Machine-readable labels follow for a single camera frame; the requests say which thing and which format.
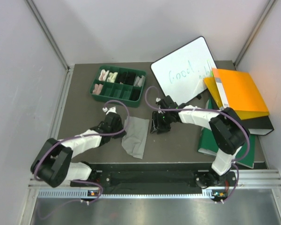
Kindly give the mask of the grey underwear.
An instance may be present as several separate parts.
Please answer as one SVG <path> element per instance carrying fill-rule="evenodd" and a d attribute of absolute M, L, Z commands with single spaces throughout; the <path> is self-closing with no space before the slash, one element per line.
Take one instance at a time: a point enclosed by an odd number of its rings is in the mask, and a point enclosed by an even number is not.
<path fill-rule="evenodd" d="M 125 119 L 124 126 L 128 125 L 126 135 L 122 138 L 122 147 L 126 153 L 134 158 L 143 159 L 149 120 L 137 117 Z"/>

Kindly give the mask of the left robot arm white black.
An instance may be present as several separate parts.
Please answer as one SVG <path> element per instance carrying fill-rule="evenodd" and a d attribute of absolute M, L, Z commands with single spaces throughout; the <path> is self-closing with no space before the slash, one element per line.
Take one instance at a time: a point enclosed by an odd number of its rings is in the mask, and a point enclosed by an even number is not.
<path fill-rule="evenodd" d="M 98 148 L 112 138 L 121 138 L 126 134 L 123 130 L 119 114 L 109 112 L 99 125 L 72 139 L 56 140 L 49 138 L 33 161 L 30 171 L 52 188 L 58 187 L 64 181 L 81 180 L 85 185 L 92 186 L 97 175 L 92 172 L 86 162 L 72 163 L 72 158 L 87 150 Z"/>

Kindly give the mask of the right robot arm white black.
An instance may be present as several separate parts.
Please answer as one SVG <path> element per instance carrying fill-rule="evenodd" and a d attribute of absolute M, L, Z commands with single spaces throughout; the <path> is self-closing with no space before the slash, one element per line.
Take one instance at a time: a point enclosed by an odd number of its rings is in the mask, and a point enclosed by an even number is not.
<path fill-rule="evenodd" d="M 171 123 L 193 124 L 209 129 L 218 146 L 218 151 L 211 165 L 209 180 L 212 184 L 221 185 L 227 178 L 232 162 L 245 143 L 249 143 L 250 132 L 242 124 L 232 108 L 224 110 L 202 109 L 192 105 L 180 104 L 166 97 L 156 99 L 159 106 L 152 112 L 151 133 L 167 133 Z"/>

